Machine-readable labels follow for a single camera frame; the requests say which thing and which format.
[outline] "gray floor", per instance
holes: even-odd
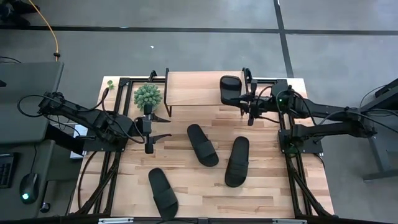
[[[273,0],[35,2],[51,24],[60,26],[278,28]],[[394,0],[279,2],[286,29],[398,29]],[[29,19],[44,24],[37,15]],[[279,34],[59,31],[57,37],[65,62],[60,91],[88,106],[96,102],[105,75],[149,75],[151,70],[163,73],[165,67],[249,67],[255,77],[287,76]],[[53,60],[53,39],[47,31],[0,30],[0,43],[3,56],[23,62]],[[369,90],[398,77],[398,36],[287,35],[287,43],[294,77],[305,79],[315,102],[358,106]],[[322,144],[336,214],[398,222],[398,178],[362,181],[361,176],[376,171],[367,140],[338,136]]]

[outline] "keyboard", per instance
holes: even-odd
[[[11,187],[16,164],[16,153],[0,154],[0,189]]]

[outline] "green led light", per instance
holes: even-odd
[[[26,199],[29,198],[29,195],[28,195],[27,193],[24,193],[24,194],[22,195],[22,198],[23,198],[24,200],[26,200]]]

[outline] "computer mouse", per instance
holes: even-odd
[[[19,197],[24,204],[31,204],[39,196],[39,175],[35,173],[26,174],[19,184]]]

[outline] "yellow cable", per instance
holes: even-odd
[[[47,22],[47,20],[45,19],[45,17],[42,15],[42,13],[37,9],[37,7],[35,6],[35,4],[33,4],[33,2],[31,0],[28,0],[30,2],[30,4],[36,9],[37,13],[39,13],[39,15],[42,17],[42,19],[44,20],[44,22],[47,24],[47,26],[49,27],[52,36],[54,37],[55,40],[55,53],[58,54],[58,40],[57,37],[54,34],[54,31],[52,30],[50,24]],[[58,56],[55,56],[55,61],[58,62]]]

